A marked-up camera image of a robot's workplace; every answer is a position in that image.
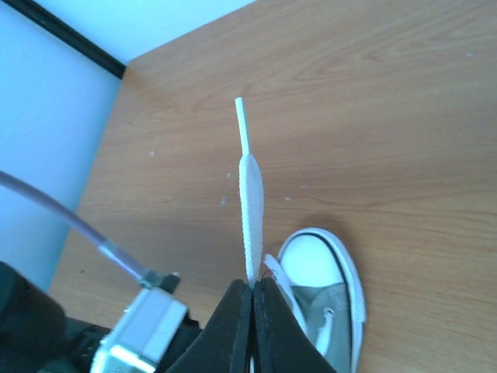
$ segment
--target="rubber sole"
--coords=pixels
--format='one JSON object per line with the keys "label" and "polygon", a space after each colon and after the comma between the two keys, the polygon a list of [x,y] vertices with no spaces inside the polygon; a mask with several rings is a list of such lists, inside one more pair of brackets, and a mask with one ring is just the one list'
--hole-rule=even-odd
{"label": "rubber sole", "polygon": [[366,322],[366,302],[364,299],[363,286],[359,279],[359,273],[349,254],[347,248],[342,241],[331,232],[321,228],[305,228],[295,232],[288,237],[285,243],[281,246],[278,254],[278,261],[284,255],[290,242],[299,235],[313,235],[321,239],[332,251],[333,256],[338,262],[342,274],[347,283],[350,300],[350,316],[352,320],[352,354],[350,361],[350,371],[356,373],[359,367],[360,352],[363,346],[364,323]]}

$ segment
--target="white toe cap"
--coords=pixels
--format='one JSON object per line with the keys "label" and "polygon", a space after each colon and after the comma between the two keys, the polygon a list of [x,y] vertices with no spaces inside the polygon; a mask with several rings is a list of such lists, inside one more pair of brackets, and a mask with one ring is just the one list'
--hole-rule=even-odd
{"label": "white toe cap", "polygon": [[344,282],[330,248],[318,237],[299,235],[288,243],[281,266],[297,286],[322,288]]}

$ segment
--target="dark trim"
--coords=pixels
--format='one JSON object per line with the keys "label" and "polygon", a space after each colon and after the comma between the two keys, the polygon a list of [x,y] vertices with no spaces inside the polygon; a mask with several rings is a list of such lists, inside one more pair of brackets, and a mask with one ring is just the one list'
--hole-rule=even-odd
{"label": "dark trim", "polygon": [[3,0],[15,10],[121,79],[126,66],[33,0]]}

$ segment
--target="metal connector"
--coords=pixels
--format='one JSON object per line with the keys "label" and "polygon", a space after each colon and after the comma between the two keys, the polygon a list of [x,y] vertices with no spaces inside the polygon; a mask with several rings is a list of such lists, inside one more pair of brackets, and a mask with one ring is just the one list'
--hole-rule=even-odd
{"label": "metal connector", "polygon": [[161,288],[143,289],[101,341],[91,373],[153,373],[188,308]]}

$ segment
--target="black object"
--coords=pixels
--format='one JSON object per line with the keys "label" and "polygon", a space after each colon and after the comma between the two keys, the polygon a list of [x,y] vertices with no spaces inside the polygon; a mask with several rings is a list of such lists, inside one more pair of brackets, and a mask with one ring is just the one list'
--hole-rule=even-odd
{"label": "black object", "polygon": [[87,58],[105,68],[108,72],[122,79],[126,66],[116,58],[96,46],[82,36],[78,31],[62,22],[59,18],[48,12],[33,0],[3,0],[6,4],[31,19],[46,31],[52,33],[66,44],[70,45]]}
{"label": "black object", "polygon": [[[174,291],[178,278],[165,277]],[[88,373],[110,329],[66,318],[54,300],[0,262],[0,373]],[[159,373],[336,373],[297,324],[276,283],[227,289],[205,329],[189,314],[160,362]]]}
{"label": "black object", "polygon": [[37,371],[64,349],[62,307],[0,262],[0,372]]}
{"label": "black object", "polygon": [[203,332],[167,373],[246,373],[252,350],[252,290],[235,280]]}

